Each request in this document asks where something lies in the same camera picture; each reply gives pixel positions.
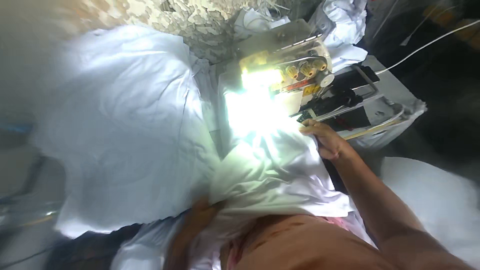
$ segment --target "skin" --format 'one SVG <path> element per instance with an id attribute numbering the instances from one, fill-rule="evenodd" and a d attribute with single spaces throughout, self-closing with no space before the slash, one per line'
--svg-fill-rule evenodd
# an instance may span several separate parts
<path id="1" fill-rule="evenodd" d="M 313 134 L 319 153 L 330 160 L 363 218 L 369 234 L 385 259 L 406 270 L 470 270 L 429 235 L 413 212 L 363 162 L 358 153 L 328 125 L 309 119 L 300 132 Z M 188 247 L 221 209 L 197 202 L 185 225 L 172 240 L 167 270 L 188 269 Z"/>

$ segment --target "cable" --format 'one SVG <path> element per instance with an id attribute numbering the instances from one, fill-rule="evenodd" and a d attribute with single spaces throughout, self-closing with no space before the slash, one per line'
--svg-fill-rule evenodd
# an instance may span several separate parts
<path id="1" fill-rule="evenodd" d="M 387 70 L 389 70 L 389 69 L 391 69 L 391 68 L 394 68 L 394 67 L 398 66 L 401 62 L 405 61 L 405 60 L 408 59 L 410 56 L 414 55 L 414 54 L 417 53 L 419 50 L 427 47 L 428 45 L 434 43 L 435 41 L 438 41 L 439 39 L 444 38 L 444 37 L 448 36 L 449 34 L 455 33 L 456 31 L 460 31 L 460 30 L 462 30 L 462 29 L 465 29 L 465 28 L 467 28 L 467 27 L 470 27 L 470 26 L 472 26 L 472 25 L 474 25 L 474 24 L 477 24 L 477 23 L 479 23 L 479 22 L 480 22 L 480 20 L 476 20 L 476 21 L 472 22 L 471 24 L 468 24 L 468 25 L 462 26 L 462 27 L 460 27 L 460 28 L 457 28 L 457 29 L 455 29 L 455 30 L 452 30 L 452 31 L 446 33 L 445 35 L 441 35 L 441 36 L 437 37 L 436 39 L 430 41 L 429 43 L 423 45 L 422 47 L 416 49 L 415 51 L 413 51 L 413 53 L 407 55 L 407 57 L 405 57 L 404 59 L 400 60 L 400 62 L 396 63 L 395 65 L 393 65 L 393 66 L 391 66 L 391 67 L 389 67 L 389 68 L 386 68 L 386 69 L 379 70 L 379 71 L 375 72 L 375 74 L 378 75 L 378 74 L 384 73 L 385 71 L 387 71 Z"/>
<path id="2" fill-rule="evenodd" d="M 444 11 L 442 11 L 442 12 L 438 13 L 437 15 L 435 15 L 435 17 L 433 17 L 433 18 L 432 18 L 432 21 L 435 21 L 436 19 L 438 19 L 438 17 L 440 17 L 440 15 L 442 15 L 442 14 L 443 14 L 443 13 L 445 13 L 446 11 L 449 11 L 450 9 L 452 9 L 452 8 L 456 8 L 456 7 L 458 7 L 458 5 L 456 5 L 456 6 L 453 6 L 453 7 L 449 7 L 448 9 L 446 9 L 446 10 L 444 10 Z"/>
<path id="3" fill-rule="evenodd" d="M 430 17 L 430 15 L 440 6 L 440 4 L 443 2 L 443 0 L 440 0 L 438 1 L 437 5 L 428 13 L 427 16 L 425 16 L 425 18 L 423 18 L 422 22 L 417 25 L 417 27 L 415 28 L 415 30 L 413 30 L 413 32 L 404 40 L 402 41 L 402 43 L 400 43 L 400 46 L 406 46 L 407 43 L 410 41 L 410 39 L 412 38 L 413 34 L 420 28 L 420 26 Z"/>

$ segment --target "fingers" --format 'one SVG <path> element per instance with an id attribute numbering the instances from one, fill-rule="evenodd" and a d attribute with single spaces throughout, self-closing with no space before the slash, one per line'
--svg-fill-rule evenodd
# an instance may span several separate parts
<path id="1" fill-rule="evenodd" d="M 209 207 L 210 207 L 210 202 L 208 201 L 208 196 L 201 197 L 198 201 L 196 201 L 192 205 L 192 209 L 198 210 L 198 211 L 207 209 Z"/>
<path id="2" fill-rule="evenodd" d="M 215 208 L 218 211 L 222 210 L 223 208 L 225 208 L 225 205 L 227 204 L 227 201 L 219 201 L 217 203 L 214 203 L 212 205 L 213 208 Z"/>
<path id="3" fill-rule="evenodd" d="M 313 120 L 312 118 L 310 118 L 310 119 L 304 120 L 304 121 L 302 122 L 302 125 L 304 125 L 304 126 L 313 126 L 313 125 L 315 125 L 316 123 L 318 123 L 318 121 Z"/>

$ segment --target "white garment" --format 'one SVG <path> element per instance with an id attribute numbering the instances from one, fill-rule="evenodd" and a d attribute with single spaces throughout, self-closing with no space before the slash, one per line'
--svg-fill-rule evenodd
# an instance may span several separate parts
<path id="1" fill-rule="evenodd" d="M 309 20 L 310 25 L 327 32 L 324 43 L 334 73 L 367 57 L 367 51 L 353 46 L 365 34 L 366 3 L 366 0 L 326 0 Z"/>
<path id="2" fill-rule="evenodd" d="M 241 110 L 242 117 L 229 116 L 229 123 L 232 129 L 241 128 L 242 132 L 232 131 L 233 137 L 225 138 L 229 142 L 225 149 L 231 151 L 211 181 L 210 199 L 212 203 L 227 200 L 227 205 L 192 244 L 192 270 L 219 269 L 221 245 L 242 232 L 255 218 L 270 214 L 345 217 L 349 230 L 373 245 L 350 198 L 334 190 L 316 141 L 298 131 L 300 124 L 275 114 L 265 100 L 258 102 L 262 103 L 263 110 L 271 112 L 271 117 L 268 121 L 255 118 L 253 112 L 263 113 L 255 102 L 235 96 L 234 91 L 228 90 L 224 78 L 220 79 L 219 86 L 221 95 L 232 94 L 228 95 L 227 106 L 239 102 L 238 107 L 227 110 L 230 116 L 233 110 Z M 248 126 L 236 123 L 242 118 L 246 118 Z M 144 226 L 140 237 L 120 248 L 111 269 L 162 269 L 167 243 L 179 224 L 166 220 Z"/>
<path id="3" fill-rule="evenodd" d="M 65 167 L 56 229 L 109 233 L 188 209 L 219 158 L 193 78 L 198 59 L 182 38 L 123 26 L 63 49 L 33 137 Z"/>
<path id="4" fill-rule="evenodd" d="M 290 19 L 287 16 L 274 19 L 267 8 L 261 8 L 258 11 L 242 9 L 233 25 L 235 31 L 233 37 L 235 40 L 244 40 L 251 35 L 268 31 L 289 22 Z"/>
<path id="5" fill-rule="evenodd" d="M 478 186 L 428 163 L 385 158 L 381 176 L 448 251 L 480 269 Z"/>

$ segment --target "electrical cord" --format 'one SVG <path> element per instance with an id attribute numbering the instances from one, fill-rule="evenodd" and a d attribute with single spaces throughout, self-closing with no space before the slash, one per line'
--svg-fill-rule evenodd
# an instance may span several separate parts
<path id="1" fill-rule="evenodd" d="M 407 55 L 404 59 L 400 60 L 400 61 L 399 61 L 398 63 L 396 63 L 395 65 L 393 65 L 393 66 L 391 66 L 391 67 L 389 67 L 389 68 L 386 68 L 386 69 L 379 70 L 379 71 L 375 72 L 375 74 L 378 75 L 378 74 L 384 73 L 385 71 L 387 71 L 387 70 L 389 70 L 389 69 L 391 69 L 391 68 L 394 68 L 394 67 L 398 66 L 400 63 L 402 63 L 403 61 L 407 60 L 410 56 L 414 55 L 415 53 L 417 53 L 417 52 L 420 51 L 421 49 L 427 47 L 428 45 L 430 45 L 430 44 L 432 44 L 432 43 L 434 43 L 434 42 L 436 42 L 436 41 L 438 41 L 438 40 L 440 40 L 440 39 L 442 39 L 442 38 L 444 38 L 444 37 L 446 37 L 446 36 L 448 36 L 448 35 L 450 35 L 450 34 L 453 34 L 453 33 L 455 33 L 456 31 L 460 31 L 460 30 L 462 30 L 462 29 L 465 29 L 465 28 L 467 28 L 467 27 L 470 27 L 470 26 L 472 26 L 472 25 L 474 25 L 474 24 L 477 24 L 477 23 L 479 23 L 479 22 L 480 22 L 480 20 L 476 20 L 476 21 L 474 21 L 474 22 L 472 22 L 472 23 L 470 23 L 470 24 L 468 24 L 468 25 L 465 25 L 465 26 L 462 26 L 462 27 L 457 28 L 457 29 L 455 29 L 455 30 L 452 30 L 452 31 L 446 33 L 445 35 L 441 35 L 441 36 L 439 36 L 438 38 L 430 41 L 429 43 L 427 43 L 427 44 L 425 44 L 425 45 L 423 45 L 422 47 L 416 49 L 415 51 L 413 51 L 413 53 Z"/>

